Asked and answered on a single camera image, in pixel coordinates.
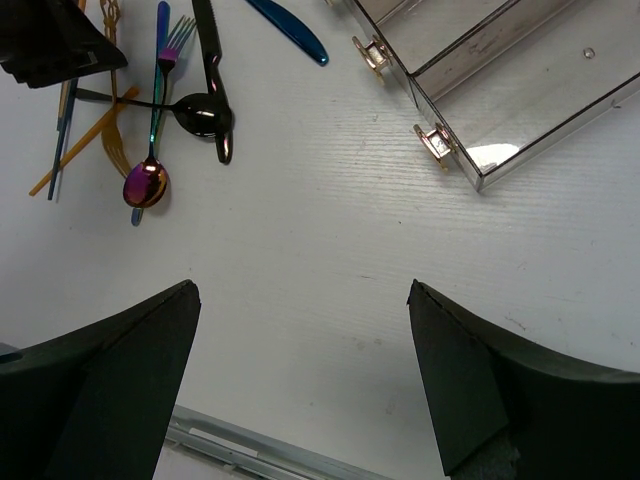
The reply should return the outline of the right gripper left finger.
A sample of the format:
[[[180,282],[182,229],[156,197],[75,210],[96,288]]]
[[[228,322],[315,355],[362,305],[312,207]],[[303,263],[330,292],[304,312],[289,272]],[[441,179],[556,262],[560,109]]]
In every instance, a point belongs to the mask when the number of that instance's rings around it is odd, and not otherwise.
[[[2,478],[152,478],[200,311],[185,280],[46,342],[2,344]]]

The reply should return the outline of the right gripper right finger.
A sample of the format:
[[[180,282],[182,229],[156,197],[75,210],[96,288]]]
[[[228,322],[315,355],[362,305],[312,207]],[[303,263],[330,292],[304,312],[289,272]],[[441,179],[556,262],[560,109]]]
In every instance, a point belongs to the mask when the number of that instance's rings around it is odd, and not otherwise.
[[[637,373],[534,343],[422,282],[407,305],[448,478],[638,477]]]

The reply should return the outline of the ornate gold fork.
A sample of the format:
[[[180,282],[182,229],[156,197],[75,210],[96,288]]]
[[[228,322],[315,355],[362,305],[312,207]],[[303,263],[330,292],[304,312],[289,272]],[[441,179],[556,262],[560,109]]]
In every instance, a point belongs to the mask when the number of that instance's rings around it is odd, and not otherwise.
[[[120,19],[120,9],[117,1],[100,0],[100,7],[103,15],[104,34],[106,38],[114,45],[117,45],[117,23]],[[120,130],[117,124],[118,106],[118,85],[115,70],[110,71],[111,100],[112,107],[110,109],[111,117],[101,132],[101,141],[103,149],[118,171],[118,173],[126,178],[131,171],[131,166],[127,159]]]

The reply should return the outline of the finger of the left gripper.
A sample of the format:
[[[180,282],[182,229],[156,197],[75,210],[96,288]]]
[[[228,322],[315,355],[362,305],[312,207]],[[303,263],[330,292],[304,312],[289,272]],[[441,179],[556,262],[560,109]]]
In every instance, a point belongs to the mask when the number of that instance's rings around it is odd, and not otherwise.
[[[1,67],[31,89],[128,65],[77,1],[1,2]]]

